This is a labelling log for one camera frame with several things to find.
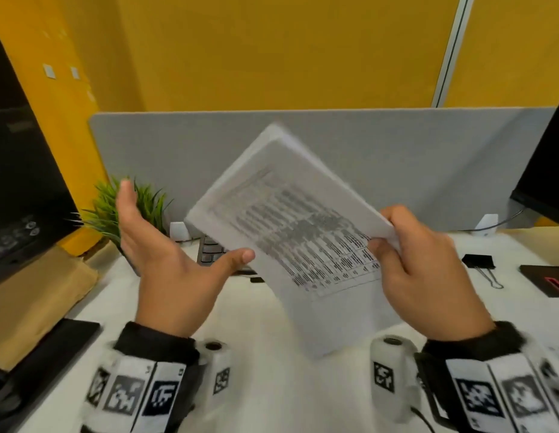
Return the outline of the person's right hand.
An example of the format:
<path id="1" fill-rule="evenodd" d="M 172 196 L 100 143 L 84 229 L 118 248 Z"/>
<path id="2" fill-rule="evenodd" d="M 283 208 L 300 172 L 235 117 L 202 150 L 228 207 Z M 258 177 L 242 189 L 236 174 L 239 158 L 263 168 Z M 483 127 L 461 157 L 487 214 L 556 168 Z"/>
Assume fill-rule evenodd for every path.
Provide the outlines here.
<path id="1" fill-rule="evenodd" d="M 405 279 L 384 284 L 384 294 L 410 327 L 436 341 L 462 341 L 490 333 L 494 320 L 475 291 L 453 240 L 421 223 L 403 205 L 381 210 L 395 229 Z"/>

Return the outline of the person's left hand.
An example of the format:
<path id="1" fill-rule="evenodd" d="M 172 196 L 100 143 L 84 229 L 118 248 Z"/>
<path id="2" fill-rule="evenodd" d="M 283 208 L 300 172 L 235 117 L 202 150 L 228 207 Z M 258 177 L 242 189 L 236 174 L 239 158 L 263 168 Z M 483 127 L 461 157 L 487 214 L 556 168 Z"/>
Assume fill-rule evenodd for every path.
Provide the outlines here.
<path id="1" fill-rule="evenodd" d="M 215 263 L 200 266 L 148 223 L 136 205 L 129 180 L 117 194 L 121 249 L 140 275 L 135 322 L 173 336 L 191 337 L 207 320 L 224 285 Z"/>

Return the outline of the stack of printed paper sheets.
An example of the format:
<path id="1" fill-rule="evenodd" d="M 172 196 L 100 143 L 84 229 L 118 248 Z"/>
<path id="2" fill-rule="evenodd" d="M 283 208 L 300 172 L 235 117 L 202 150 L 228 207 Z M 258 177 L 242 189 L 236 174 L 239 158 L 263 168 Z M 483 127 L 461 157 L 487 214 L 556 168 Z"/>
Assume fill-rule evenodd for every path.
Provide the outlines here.
<path id="1" fill-rule="evenodd" d="M 186 221 L 250 266 L 321 357 L 401 322 L 367 248 L 391 223 L 283 126 L 268 125 L 189 210 Z"/>

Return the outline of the person's left forearm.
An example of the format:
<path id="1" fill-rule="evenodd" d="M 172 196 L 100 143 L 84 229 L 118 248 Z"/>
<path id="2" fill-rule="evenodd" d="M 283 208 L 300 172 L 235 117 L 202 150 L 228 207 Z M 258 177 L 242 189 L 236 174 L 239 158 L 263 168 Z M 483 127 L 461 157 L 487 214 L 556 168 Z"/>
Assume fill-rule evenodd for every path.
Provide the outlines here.
<path id="1" fill-rule="evenodd" d="M 177 433 L 183 420 L 191 411 L 203 379 L 204 367 L 200 365 L 200 353 L 196 349 L 195 340 L 161 333 L 130 321 L 111 348 L 128 356 L 186 365 L 164 431 L 164 433 Z M 82 426 L 82 419 L 80 433 L 94 433 Z"/>

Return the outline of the person's right forearm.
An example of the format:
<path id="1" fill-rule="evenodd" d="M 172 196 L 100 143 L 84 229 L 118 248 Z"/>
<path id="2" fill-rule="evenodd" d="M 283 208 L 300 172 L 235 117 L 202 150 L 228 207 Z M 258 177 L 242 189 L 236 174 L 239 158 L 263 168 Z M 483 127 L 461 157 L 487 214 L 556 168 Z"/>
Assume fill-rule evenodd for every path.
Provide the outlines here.
<path id="1" fill-rule="evenodd" d="M 450 378 L 446 361 L 450 359 L 472 359 L 488 361 L 499 356 L 521 352 L 528 339 L 534 339 L 543 348 L 547 346 L 538 342 L 534 336 L 521 332 L 511 323 L 497 321 L 493 331 L 483 336 L 463 341 L 440 342 L 429 340 L 422 351 L 415 355 L 420 378 L 430 404 L 441 407 L 444 420 L 449 428 L 457 433 L 471 433 L 466 426 L 461 404 L 456 389 Z"/>

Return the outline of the black keyboard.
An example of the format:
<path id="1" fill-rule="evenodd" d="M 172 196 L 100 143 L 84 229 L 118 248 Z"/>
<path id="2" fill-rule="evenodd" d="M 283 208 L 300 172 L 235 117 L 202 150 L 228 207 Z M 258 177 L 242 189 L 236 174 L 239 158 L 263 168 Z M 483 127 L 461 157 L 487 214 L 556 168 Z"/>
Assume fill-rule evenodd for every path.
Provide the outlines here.
<path id="1" fill-rule="evenodd" d="M 197 263 L 202 267 L 209 267 L 214 262 L 219 260 L 223 255 L 225 255 L 228 251 L 229 250 L 227 248 L 221 246 L 209 235 L 202 234 L 198 247 Z M 241 269 L 235 271 L 232 276 L 261 278 L 261 276 L 250 266 L 242 267 Z"/>

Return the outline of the black binder clip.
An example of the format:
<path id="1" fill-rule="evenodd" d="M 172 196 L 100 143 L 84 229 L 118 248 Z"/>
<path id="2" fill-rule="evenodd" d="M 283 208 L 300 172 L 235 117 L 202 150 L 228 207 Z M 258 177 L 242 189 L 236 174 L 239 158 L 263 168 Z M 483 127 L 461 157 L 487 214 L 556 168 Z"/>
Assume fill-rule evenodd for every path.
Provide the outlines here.
<path id="1" fill-rule="evenodd" d="M 463 264 L 468 269 L 475 269 L 494 289 L 504 289 L 499 280 L 497 280 L 493 271 L 496 266 L 493 257 L 486 254 L 465 254 L 462 258 Z"/>

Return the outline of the grey desk divider panel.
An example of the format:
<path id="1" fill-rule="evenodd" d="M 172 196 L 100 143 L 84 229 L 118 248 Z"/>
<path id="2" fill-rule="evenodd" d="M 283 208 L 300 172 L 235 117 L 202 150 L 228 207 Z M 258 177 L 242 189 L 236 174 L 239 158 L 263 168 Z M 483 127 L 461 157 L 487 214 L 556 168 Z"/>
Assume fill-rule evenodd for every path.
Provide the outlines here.
<path id="1" fill-rule="evenodd" d="M 270 124 L 300 139 L 376 209 L 403 204 L 435 230 L 471 229 L 510 200 L 554 107 L 102 112 L 89 127 L 111 177 L 162 189 L 183 221 Z"/>

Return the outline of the green potted plant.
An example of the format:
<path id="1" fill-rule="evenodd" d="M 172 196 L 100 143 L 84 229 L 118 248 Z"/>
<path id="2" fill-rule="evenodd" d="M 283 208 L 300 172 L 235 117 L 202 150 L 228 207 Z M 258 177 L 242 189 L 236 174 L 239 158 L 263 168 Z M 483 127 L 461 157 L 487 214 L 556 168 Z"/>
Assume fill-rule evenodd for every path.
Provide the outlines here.
<path id="1" fill-rule="evenodd" d="M 151 184 L 138 184 L 136 180 L 131 182 L 136 194 L 136 205 L 142 217 L 163 235 L 168 236 L 166 210 L 173 200 L 163 189 L 155 190 Z M 116 207 L 120 180 L 112 177 L 109 182 L 98 182 L 95 189 L 97 195 L 92 201 L 92 208 L 83 208 L 76 212 L 74 222 L 98 232 L 123 253 Z"/>

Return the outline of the white marker wristband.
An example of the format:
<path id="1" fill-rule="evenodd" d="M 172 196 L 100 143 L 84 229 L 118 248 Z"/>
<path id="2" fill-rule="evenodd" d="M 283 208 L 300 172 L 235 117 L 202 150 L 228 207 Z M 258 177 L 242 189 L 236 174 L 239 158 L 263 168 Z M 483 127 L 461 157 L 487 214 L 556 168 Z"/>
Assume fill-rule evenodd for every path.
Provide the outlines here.
<path id="1" fill-rule="evenodd" d="M 528 339 L 488 361 L 446 361 L 471 433 L 559 433 L 559 350 Z"/>
<path id="2" fill-rule="evenodd" d="M 82 426 L 94 433 L 164 433 L 186 368 L 107 344 L 85 397 Z"/>

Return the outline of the black pad with red mark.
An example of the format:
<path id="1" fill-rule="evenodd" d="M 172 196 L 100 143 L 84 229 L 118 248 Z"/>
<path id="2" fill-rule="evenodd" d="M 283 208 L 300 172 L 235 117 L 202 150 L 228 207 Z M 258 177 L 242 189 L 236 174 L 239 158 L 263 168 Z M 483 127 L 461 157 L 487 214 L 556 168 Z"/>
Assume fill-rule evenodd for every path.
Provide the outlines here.
<path id="1" fill-rule="evenodd" d="M 559 266 L 521 265 L 520 273 L 549 298 L 559 298 Z"/>

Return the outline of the black computer monitor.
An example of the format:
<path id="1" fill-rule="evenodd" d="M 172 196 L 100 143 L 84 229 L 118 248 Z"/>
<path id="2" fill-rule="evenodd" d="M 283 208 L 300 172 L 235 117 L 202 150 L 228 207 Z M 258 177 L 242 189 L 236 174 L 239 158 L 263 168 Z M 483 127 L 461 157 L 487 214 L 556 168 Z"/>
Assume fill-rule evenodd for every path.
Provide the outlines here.
<path id="1" fill-rule="evenodd" d="M 559 104 L 511 199 L 559 224 Z"/>
<path id="2" fill-rule="evenodd" d="M 0 40 L 0 283 L 78 230 L 77 211 Z"/>

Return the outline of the brown cardboard box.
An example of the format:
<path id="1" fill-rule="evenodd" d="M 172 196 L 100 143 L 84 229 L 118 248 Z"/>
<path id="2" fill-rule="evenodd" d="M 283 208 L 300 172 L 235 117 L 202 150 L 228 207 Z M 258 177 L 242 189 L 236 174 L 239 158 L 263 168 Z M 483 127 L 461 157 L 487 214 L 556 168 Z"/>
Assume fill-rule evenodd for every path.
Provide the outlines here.
<path id="1" fill-rule="evenodd" d="M 30 354 L 98 279 L 80 258 L 53 247 L 0 283 L 0 370 Z"/>

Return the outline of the black monitor base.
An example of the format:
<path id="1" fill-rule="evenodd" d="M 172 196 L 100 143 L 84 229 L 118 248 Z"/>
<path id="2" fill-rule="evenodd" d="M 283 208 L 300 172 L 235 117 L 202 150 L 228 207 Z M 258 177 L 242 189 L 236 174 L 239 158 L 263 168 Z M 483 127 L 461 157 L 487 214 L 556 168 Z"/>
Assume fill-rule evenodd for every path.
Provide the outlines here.
<path id="1" fill-rule="evenodd" d="M 18 433 L 102 329 L 63 318 L 11 371 L 0 368 L 0 433 Z"/>

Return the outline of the white wall trim strip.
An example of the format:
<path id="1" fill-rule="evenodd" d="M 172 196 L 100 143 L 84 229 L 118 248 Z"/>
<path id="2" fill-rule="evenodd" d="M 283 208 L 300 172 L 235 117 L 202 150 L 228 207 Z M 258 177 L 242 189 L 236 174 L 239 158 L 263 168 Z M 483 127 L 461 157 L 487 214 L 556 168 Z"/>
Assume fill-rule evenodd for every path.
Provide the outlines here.
<path id="1" fill-rule="evenodd" d="M 431 102 L 431 107 L 433 108 L 443 107 L 446 102 L 474 1 L 458 0 L 454 21 Z"/>

